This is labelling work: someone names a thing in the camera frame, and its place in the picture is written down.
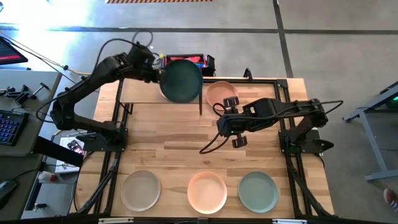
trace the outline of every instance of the pink plate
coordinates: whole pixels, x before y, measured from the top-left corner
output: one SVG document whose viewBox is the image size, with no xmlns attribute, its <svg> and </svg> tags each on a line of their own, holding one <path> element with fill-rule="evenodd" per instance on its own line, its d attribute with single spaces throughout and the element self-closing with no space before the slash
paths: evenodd
<svg viewBox="0 0 398 224">
<path fill-rule="evenodd" d="M 189 182 L 188 201 L 202 214 L 219 211 L 225 204 L 226 196 L 225 182 L 215 173 L 201 172 Z"/>
<path fill-rule="evenodd" d="M 207 103 L 213 106 L 215 103 L 221 103 L 225 98 L 237 96 L 239 97 L 238 90 L 229 82 L 218 81 L 209 86 L 206 93 Z M 222 107 L 216 106 L 216 110 L 222 111 Z"/>
</svg>

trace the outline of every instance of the wooden tabletop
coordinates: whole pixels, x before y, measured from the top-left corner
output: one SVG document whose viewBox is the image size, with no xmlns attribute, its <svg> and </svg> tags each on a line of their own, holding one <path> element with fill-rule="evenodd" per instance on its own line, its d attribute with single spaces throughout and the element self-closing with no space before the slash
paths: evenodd
<svg viewBox="0 0 398 224">
<path fill-rule="evenodd" d="M 291 100 L 307 100 L 303 79 L 291 78 L 287 81 Z M 129 140 L 119 166 L 112 209 L 113 217 L 294 217 L 285 158 L 280 153 L 277 137 L 279 123 L 256 133 L 244 133 L 249 143 L 241 149 L 234 149 L 229 141 L 215 152 L 206 155 L 199 154 L 199 150 L 217 133 L 218 117 L 205 100 L 207 86 L 204 84 L 203 87 L 203 114 L 200 116 L 197 102 L 185 105 L 170 103 L 160 96 L 158 85 L 125 80 L 121 101 L 134 103 L 134 109 L 132 116 L 127 119 Z M 269 84 L 234 84 L 234 86 L 239 91 L 239 100 L 242 105 L 262 97 L 275 97 L 273 86 Z M 116 82 L 101 88 L 95 120 L 111 120 L 117 87 Z M 217 140 L 214 146 L 221 141 L 222 139 Z M 98 185 L 103 156 L 102 152 L 96 152 L 83 165 L 76 191 L 76 202 L 79 208 Z M 333 213 L 321 160 L 308 154 L 303 154 L 302 157 L 308 188 L 325 210 Z M 153 172 L 160 179 L 161 184 L 158 202 L 144 212 L 128 210 L 121 200 L 123 181 L 136 170 Z M 254 170 L 261 170 L 270 175 L 278 187 L 278 202 L 267 213 L 250 212 L 238 197 L 239 181 L 248 172 Z M 212 215 L 196 212 L 187 198 L 189 181 L 195 174 L 203 171 L 218 174 L 225 181 L 228 189 L 225 206 Z M 103 201 L 106 200 L 107 194 L 108 187 L 104 191 Z M 304 211 L 300 191 L 298 195 L 300 208 Z"/>
</svg>

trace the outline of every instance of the rgb keyboard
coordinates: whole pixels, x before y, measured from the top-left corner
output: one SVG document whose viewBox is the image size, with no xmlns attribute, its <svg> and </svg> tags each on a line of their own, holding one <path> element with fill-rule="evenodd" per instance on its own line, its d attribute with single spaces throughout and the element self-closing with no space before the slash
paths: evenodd
<svg viewBox="0 0 398 224">
<path fill-rule="evenodd" d="M 0 145 L 15 146 L 28 117 L 28 113 L 0 110 Z"/>
</svg>

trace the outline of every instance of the concrete floor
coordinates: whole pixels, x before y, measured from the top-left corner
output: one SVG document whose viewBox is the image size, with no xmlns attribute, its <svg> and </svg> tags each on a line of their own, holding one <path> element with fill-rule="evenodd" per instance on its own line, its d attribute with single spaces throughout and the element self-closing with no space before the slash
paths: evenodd
<svg viewBox="0 0 398 224">
<path fill-rule="evenodd" d="M 100 0 L 81 3 L 52 0 L 50 4 L 36 0 L 27 1 L 26 4 L 33 5 L 26 9 L 18 8 L 15 0 L 3 2 L 0 22 L 25 25 L 20 31 L 7 31 L 9 35 L 53 60 L 85 72 L 92 70 L 103 42 L 115 37 L 130 39 L 133 33 L 46 32 L 45 27 L 277 28 L 272 0 L 108 5 Z M 279 4 L 285 29 L 398 29 L 395 0 L 279 0 Z M 328 115 L 329 123 L 320 130 L 323 139 L 335 143 L 324 158 L 335 213 L 344 218 L 398 223 L 398 214 L 382 199 L 384 187 L 398 191 L 398 178 L 372 183 L 364 180 L 366 174 L 379 170 L 376 159 L 362 125 L 357 121 L 345 124 L 341 120 L 343 115 L 397 81 L 398 35 L 287 34 L 285 37 L 294 77 L 305 79 L 308 96 L 321 101 L 345 101 Z M 149 36 L 140 34 L 138 38 L 144 42 Z M 278 34 L 155 33 L 152 45 L 153 51 L 164 54 L 210 54 L 216 59 L 218 76 L 240 77 L 249 67 L 255 77 L 286 77 Z M 124 43 L 112 43 L 105 48 L 102 58 L 128 49 Z M 51 70 L 35 58 L 29 60 L 22 66 Z M 65 74 L 75 81 L 80 78 Z M 63 78 L 59 90 L 71 84 Z M 94 93 L 84 99 L 76 111 L 92 117 L 96 98 Z M 49 138 L 55 131 L 55 126 L 46 124 L 41 135 Z M 390 158 L 395 156 L 394 152 L 388 154 Z M 43 186 L 38 202 L 48 203 L 49 208 L 25 212 L 23 217 L 66 214 L 71 189 L 71 185 Z"/>
</svg>

